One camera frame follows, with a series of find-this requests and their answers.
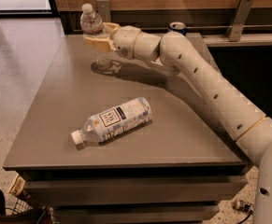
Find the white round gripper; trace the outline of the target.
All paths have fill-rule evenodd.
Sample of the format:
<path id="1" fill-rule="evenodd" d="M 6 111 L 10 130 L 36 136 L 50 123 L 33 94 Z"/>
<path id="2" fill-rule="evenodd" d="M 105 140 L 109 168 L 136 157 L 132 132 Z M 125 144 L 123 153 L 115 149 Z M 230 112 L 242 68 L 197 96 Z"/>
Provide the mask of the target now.
<path id="1" fill-rule="evenodd" d="M 84 35 L 83 41 L 86 45 L 103 53 L 116 50 L 122 58 L 128 60 L 134 58 L 133 49 L 136 37 L 141 33 L 140 29 L 133 26 L 121 27 L 118 23 L 105 22 L 104 33 L 107 35 Z"/>

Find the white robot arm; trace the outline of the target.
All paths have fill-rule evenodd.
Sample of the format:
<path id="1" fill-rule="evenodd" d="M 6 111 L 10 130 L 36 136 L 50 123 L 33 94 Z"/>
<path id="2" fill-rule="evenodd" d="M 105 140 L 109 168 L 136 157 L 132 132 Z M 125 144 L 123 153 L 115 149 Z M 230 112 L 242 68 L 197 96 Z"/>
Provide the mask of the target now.
<path id="1" fill-rule="evenodd" d="M 229 83 L 179 32 L 158 36 L 107 22 L 100 34 L 84 35 L 83 40 L 99 51 L 115 51 L 125 59 L 140 60 L 161 74 L 184 74 L 258 168 L 253 224 L 272 224 L 272 118 Z"/>

